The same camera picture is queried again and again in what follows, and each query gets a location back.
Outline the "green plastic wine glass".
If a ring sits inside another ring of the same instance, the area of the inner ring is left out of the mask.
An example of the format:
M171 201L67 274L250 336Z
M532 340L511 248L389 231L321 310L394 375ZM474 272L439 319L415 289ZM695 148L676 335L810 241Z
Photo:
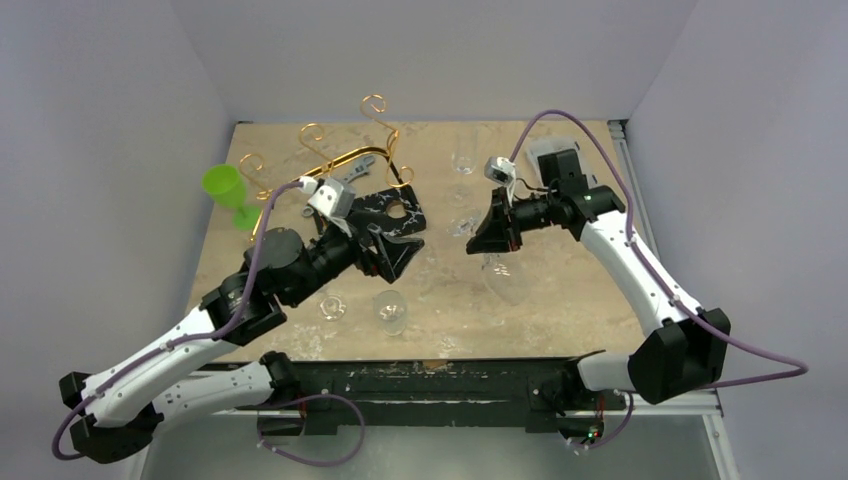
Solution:
M247 202L247 187L239 170L227 164L215 165L203 175L201 185L217 205L229 209L233 226L241 231L252 231L262 209Z

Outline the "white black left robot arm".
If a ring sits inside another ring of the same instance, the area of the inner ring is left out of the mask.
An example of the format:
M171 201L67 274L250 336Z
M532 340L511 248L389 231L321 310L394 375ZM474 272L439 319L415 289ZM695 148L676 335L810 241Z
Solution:
M349 268L396 281L423 248L369 225L364 238L337 228L304 242L291 229L267 231L242 268L141 351L98 374L72 372L59 383L70 415L59 434L74 458L100 464L126 459L167 428L221 410L284 409L301 395L287 355L269 352L230 372L194 379L209 362L244 347L286 320L293 308Z

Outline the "clear round wine glass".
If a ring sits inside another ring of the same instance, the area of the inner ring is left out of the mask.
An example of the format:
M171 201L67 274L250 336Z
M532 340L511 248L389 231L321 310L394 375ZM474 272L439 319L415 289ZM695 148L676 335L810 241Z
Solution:
M513 255L487 253L481 271L486 287L508 305L517 306L526 301L529 277Z

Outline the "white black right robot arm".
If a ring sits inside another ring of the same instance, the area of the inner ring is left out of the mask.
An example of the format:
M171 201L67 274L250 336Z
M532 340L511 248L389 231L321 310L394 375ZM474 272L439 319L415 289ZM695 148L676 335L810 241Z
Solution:
M630 355L591 354L564 376L561 392L584 407L602 390L635 392L651 404L705 387L721 377L730 321L719 308L706 310L683 290L651 252L638 253L638 233L625 206L608 186L590 186L578 154L563 150L539 159L543 190L514 196L513 162L492 157L484 168L496 183L491 204L466 244L467 254L515 252L525 232L559 226L594 255L635 313L645 336Z

